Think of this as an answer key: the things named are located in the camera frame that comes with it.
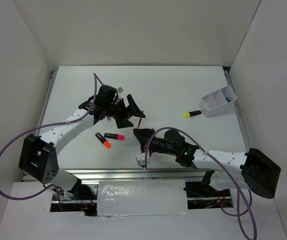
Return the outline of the orange highlighter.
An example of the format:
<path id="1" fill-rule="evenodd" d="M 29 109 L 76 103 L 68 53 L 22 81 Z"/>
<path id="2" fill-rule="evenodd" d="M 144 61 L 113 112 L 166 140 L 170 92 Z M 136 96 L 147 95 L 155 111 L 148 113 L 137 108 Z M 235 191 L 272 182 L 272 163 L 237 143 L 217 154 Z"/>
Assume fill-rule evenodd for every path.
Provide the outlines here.
<path id="1" fill-rule="evenodd" d="M 102 136 L 99 132 L 95 134 L 96 138 L 107 148 L 111 147 L 111 144 L 106 140 L 104 136 Z"/>

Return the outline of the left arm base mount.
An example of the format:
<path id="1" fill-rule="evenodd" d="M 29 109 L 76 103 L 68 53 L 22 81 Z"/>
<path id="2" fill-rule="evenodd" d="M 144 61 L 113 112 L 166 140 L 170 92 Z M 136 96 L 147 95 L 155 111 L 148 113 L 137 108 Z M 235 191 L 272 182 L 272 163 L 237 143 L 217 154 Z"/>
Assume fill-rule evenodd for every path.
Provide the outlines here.
<path id="1" fill-rule="evenodd" d="M 55 187 L 51 199 L 51 213 L 79 212 L 88 217 L 96 217 L 98 184 L 83 184 L 77 195 Z"/>

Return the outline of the white cover plate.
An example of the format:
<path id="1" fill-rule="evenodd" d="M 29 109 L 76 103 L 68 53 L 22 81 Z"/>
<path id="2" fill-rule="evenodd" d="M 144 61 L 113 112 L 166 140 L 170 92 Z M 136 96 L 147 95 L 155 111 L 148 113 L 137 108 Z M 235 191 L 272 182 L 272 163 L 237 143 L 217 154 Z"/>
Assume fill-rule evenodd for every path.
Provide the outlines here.
<path id="1" fill-rule="evenodd" d="M 97 215 L 101 217 L 172 216 L 188 212 L 184 180 L 100 181 Z"/>

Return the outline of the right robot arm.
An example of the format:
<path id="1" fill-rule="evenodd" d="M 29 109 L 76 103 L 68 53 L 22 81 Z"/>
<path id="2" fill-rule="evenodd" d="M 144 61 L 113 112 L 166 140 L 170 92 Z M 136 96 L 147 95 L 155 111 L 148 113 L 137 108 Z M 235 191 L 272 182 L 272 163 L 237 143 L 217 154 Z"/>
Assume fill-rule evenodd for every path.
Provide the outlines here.
<path id="1" fill-rule="evenodd" d="M 177 129 L 167 130 L 162 138 L 156 137 L 152 128 L 134 129 L 133 134 L 144 155 L 138 161 L 143 168 L 153 153 L 170 155 L 184 168 L 207 170 L 201 185 L 207 196 L 235 188 L 234 183 L 238 183 L 241 189 L 248 189 L 262 198 L 275 197 L 281 168 L 257 148 L 247 152 L 203 150 L 186 142 Z"/>

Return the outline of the red pen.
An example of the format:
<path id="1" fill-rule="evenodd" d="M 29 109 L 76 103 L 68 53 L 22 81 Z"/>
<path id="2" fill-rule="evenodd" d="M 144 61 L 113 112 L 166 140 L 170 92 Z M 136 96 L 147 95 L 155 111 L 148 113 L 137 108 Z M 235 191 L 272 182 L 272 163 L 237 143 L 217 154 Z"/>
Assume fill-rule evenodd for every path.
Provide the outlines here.
<path id="1" fill-rule="evenodd" d="M 142 119 L 143 119 L 142 117 L 140 117 L 140 118 L 139 118 L 139 120 L 138 120 L 138 124 L 137 124 L 137 127 L 136 127 L 137 129 L 139 129 L 139 128 L 140 128 L 140 126 L 141 126 L 141 122 L 142 122 Z"/>

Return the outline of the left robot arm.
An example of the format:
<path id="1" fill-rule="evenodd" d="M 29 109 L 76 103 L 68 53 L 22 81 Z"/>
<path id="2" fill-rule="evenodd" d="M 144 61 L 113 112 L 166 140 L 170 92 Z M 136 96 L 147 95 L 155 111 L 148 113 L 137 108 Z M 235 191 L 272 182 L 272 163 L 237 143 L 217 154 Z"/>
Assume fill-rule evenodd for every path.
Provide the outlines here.
<path id="1" fill-rule="evenodd" d="M 119 129 L 133 127 L 131 117 L 145 118 L 131 94 L 124 99 L 116 88 L 102 85 L 96 95 L 78 106 L 78 109 L 62 125 L 35 136 L 29 134 L 23 141 L 19 168 L 40 183 L 53 184 L 64 190 L 70 199 L 78 199 L 86 186 L 75 175 L 59 167 L 57 156 L 83 131 L 93 127 L 106 117 L 115 120 Z"/>

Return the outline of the pink highlighter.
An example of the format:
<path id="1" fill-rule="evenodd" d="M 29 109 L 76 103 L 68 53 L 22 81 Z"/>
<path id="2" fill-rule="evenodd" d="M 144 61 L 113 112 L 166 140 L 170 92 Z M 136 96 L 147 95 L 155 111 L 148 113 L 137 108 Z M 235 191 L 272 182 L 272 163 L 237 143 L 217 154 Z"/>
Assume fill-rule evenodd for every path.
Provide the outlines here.
<path id="1" fill-rule="evenodd" d="M 104 137 L 108 139 L 115 139 L 115 140 L 124 140 L 125 136 L 122 134 L 115 134 L 115 133 L 104 133 Z"/>

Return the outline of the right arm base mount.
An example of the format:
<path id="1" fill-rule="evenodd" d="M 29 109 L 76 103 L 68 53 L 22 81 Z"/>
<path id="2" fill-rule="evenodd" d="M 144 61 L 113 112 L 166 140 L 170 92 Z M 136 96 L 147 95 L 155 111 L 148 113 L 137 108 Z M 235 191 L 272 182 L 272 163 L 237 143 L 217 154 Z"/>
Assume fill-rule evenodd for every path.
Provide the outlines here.
<path id="1" fill-rule="evenodd" d="M 185 183 L 187 207 L 196 209 L 232 208 L 231 193 L 228 189 L 216 190 L 210 186 L 211 176 L 214 170 L 208 170 L 201 181 L 189 181 Z"/>

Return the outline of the aluminium frame rail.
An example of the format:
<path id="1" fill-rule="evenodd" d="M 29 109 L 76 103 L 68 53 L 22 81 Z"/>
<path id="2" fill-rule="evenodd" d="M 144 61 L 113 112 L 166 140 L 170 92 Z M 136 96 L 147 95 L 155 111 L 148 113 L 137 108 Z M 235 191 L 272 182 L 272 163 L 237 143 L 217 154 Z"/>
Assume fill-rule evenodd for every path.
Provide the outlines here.
<path id="1" fill-rule="evenodd" d="M 83 181 L 145 180 L 145 179 L 201 179 L 208 169 L 155 168 L 155 169 L 68 169 Z"/>

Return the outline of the white divided container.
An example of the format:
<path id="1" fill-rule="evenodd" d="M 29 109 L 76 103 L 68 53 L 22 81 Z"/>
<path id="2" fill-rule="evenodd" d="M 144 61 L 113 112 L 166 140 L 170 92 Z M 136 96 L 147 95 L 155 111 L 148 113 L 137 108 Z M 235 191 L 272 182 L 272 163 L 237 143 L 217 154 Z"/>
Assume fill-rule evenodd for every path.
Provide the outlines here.
<path id="1" fill-rule="evenodd" d="M 226 101 L 226 97 L 233 96 L 234 100 L 231 102 Z M 233 89 L 227 85 L 214 92 L 203 96 L 199 103 L 199 108 L 204 117 L 213 117 L 225 114 L 230 108 L 233 107 L 237 96 Z"/>

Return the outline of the yellow highlighter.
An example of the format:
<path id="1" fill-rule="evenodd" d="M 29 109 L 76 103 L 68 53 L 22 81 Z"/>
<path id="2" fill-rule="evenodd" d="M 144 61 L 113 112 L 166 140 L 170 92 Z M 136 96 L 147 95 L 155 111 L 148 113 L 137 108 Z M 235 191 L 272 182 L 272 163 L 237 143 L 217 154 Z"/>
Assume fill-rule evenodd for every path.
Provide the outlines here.
<path id="1" fill-rule="evenodd" d="M 184 118 L 190 118 L 190 117 L 194 117 L 194 116 L 198 116 L 201 115 L 202 111 L 201 110 L 195 110 L 195 111 L 190 111 L 190 112 L 186 112 L 183 114 Z"/>

